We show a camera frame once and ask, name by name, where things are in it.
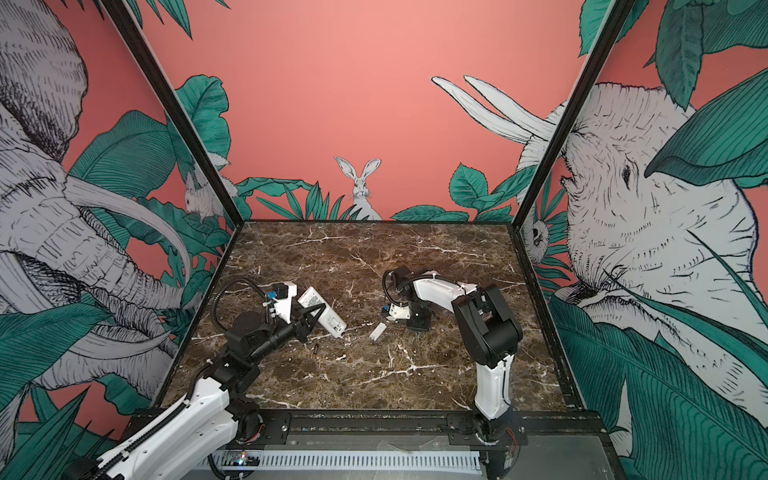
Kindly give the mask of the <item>white remote control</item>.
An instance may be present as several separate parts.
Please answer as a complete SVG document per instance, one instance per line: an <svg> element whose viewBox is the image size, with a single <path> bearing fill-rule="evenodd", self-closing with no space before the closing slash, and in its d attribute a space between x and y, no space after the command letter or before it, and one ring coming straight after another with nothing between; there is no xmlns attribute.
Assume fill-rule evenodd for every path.
<svg viewBox="0 0 768 480"><path fill-rule="evenodd" d="M309 287L299 298L304 308L319 306L315 311L318 323L334 338L341 338L347 329L346 322L314 288Z"/></svg>

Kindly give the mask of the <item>white battery cover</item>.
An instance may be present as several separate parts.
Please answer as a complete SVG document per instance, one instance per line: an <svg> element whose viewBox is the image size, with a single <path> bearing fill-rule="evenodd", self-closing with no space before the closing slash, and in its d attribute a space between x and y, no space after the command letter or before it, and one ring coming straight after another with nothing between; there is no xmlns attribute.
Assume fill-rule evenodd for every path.
<svg viewBox="0 0 768 480"><path fill-rule="evenodd" d="M383 333L386 331L387 325L384 323L379 323L375 329L369 334L369 339L371 342L377 342Z"/></svg>

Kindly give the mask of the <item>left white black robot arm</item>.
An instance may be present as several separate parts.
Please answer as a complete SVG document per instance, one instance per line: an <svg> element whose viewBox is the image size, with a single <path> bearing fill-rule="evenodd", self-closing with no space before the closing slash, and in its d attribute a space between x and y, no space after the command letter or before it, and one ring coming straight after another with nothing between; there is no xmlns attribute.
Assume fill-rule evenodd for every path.
<svg viewBox="0 0 768 480"><path fill-rule="evenodd" d="M264 420L245 391L259 376L259 363L292 339L306 342L327 309L324 303L301 307L288 323L267 323L267 313L239 315L225 331L225 349L179 400L98 459L77 459L61 477L180 479L218 448L256 440Z"/></svg>

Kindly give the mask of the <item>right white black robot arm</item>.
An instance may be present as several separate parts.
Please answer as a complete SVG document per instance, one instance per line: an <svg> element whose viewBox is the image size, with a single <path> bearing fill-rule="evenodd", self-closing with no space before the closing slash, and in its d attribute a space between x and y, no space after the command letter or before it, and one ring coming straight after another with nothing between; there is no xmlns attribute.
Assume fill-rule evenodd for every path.
<svg viewBox="0 0 768 480"><path fill-rule="evenodd" d="M498 287L459 282L434 270L416 273L403 266L383 273L382 289L389 303L387 318L412 331L430 329L434 306L454 315L476 364L475 435L485 444L513 436L511 369L523 331Z"/></svg>

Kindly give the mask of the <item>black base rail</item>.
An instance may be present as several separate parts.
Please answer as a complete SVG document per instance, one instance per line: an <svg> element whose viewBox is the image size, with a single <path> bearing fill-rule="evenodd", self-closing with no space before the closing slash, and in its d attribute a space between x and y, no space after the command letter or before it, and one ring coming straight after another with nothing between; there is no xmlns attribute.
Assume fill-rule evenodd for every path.
<svg viewBox="0 0 768 480"><path fill-rule="evenodd" d="M444 436L452 446L479 450L523 446L539 436L595 436L608 432L593 411L520 411L495 420L471 410L263 409L253 446L285 445L290 436Z"/></svg>

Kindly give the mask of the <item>right black frame post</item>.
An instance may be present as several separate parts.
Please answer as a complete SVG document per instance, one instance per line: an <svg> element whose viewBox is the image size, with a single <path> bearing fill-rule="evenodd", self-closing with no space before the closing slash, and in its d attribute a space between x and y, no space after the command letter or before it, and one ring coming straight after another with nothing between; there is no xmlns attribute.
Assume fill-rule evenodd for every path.
<svg viewBox="0 0 768 480"><path fill-rule="evenodd" d="M633 5L634 1L630 0L619 0L611 3L601 24L599 35L590 50L584 68L582 69L571 96L565 105L565 109L556 126L553 137L547 143L543 158L535 171L535 175L529 185L523 203L519 207L518 213L513 220L512 228L515 231L520 231L522 229L524 220L527 218L533 207L536 195L545 183L547 175L554 163L560 157L561 150L589 97L593 85L603 69Z"/></svg>

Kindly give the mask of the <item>black frame post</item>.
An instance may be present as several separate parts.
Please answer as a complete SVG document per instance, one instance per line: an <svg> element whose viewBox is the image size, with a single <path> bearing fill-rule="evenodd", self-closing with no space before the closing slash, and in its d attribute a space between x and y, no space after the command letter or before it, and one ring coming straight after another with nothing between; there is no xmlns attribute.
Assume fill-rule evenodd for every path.
<svg viewBox="0 0 768 480"><path fill-rule="evenodd" d="M233 221L235 229L245 223L236 204L227 192L218 171L214 168L207 150L198 135L194 125L180 103L176 91L172 88L167 75L158 63L157 57L147 44L143 33L132 16L132 11L125 1L106 0L101 5L114 24L122 40L130 50L144 77L150 84L155 95L160 100L165 112L179 135L182 143L190 151L196 164L202 170L213 189L216 197L222 203L225 212Z"/></svg>
<svg viewBox="0 0 768 480"><path fill-rule="evenodd" d="M582 69L571 96L565 105L565 109L556 126L553 137L547 143L543 158L535 171L535 175L529 185L523 203L519 207L518 213L513 220L512 228L515 231L520 231L522 229L524 220L527 218L533 207L536 195L545 183L547 175L554 163L560 157L561 150L589 97L593 85L603 69L633 5L634 1L630 0L619 0L611 3L601 24L599 35L590 50L584 68Z"/></svg>

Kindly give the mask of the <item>left black frame post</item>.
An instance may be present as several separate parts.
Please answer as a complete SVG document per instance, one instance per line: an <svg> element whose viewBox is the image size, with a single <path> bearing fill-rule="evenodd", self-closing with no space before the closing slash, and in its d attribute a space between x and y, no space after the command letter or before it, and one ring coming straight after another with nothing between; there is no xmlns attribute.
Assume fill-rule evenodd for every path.
<svg viewBox="0 0 768 480"><path fill-rule="evenodd" d="M144 77L150 84L155 95L160 100L165 112L179 135L182 143L190 151L196 164L202 170L213 189L216 197L222 203L225 212L233 221L235 229L245 223L236 204L227 192L218 171L214 168L207 150L198 135L194 125L180 103L176 91L172 88L167 75L158 63L157 57L147 44L143 33L132 16L132 11L125 1L106 0L101 5L114 24L122 40L130 50Z"/></svg>

